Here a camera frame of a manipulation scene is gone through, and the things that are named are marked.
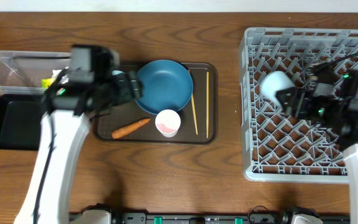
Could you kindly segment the light blue cup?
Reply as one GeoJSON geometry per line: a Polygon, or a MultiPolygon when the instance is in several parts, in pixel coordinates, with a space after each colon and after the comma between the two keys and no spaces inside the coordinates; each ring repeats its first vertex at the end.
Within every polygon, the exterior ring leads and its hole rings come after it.
{"type": "Polygon", "coordinates": [[[275,96],[280,90],[295,87],[293,81],[282,71],[274,71],[266,75],[259,81],[260,92],[270,101],[280,106],[280,102],[275,96]]]}

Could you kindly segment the pink cup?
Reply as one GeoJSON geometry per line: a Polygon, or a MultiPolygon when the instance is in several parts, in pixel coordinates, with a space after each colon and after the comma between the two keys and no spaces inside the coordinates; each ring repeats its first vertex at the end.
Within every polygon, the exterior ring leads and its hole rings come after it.
{"type": "Polygon", "coordinates": [[[172,138],[181,126],[181,118],[176,111],[163,110],[156,116],[155,125],[163,136],[172,138]]]}

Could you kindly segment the white napkin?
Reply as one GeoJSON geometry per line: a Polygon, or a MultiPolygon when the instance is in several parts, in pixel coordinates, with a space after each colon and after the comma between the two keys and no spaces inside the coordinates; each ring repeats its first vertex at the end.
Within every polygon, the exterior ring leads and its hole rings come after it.
{"type": "Polygon", "coordinates": [[[69,81],[68,70],[52,70],[52,82],[59,81],[59,84],[65,84],[69,81]]]}

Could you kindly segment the yellow snack wrapper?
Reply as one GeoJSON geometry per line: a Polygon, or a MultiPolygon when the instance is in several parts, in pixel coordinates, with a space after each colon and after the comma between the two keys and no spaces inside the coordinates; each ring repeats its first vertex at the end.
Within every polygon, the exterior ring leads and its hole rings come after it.
{"type": "Polygon", "coordinates": [[[48,89],[54,81],[55,81],[54,78],[43,79],[41,80],[41,86],[42,88],[48,89]]]}

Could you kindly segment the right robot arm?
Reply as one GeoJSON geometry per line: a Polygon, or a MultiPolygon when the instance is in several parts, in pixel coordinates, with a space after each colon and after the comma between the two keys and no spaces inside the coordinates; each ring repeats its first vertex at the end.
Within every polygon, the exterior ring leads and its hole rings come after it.
{"type": "Polygon", "coordinates": [[[337,97],[295,86],[276,91],[275,97],[287,115],[322,124],[337,134],[349,179],[351,223],[358,223],[358,70],[344,75],[337,97]]]}

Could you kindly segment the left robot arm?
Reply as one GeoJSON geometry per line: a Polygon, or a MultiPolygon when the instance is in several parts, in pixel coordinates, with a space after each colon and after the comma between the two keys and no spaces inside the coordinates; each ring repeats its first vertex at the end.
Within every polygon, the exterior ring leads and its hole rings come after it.
{"type": "Polygon", "coordinates": [[[69,223],[70,195],[88,113],[142,95],[135,72],[115,75],[119,54],[98,45],[74,45],[70,63],[42,96],[39,150],[29,189],[15,223],[69,223]]]}

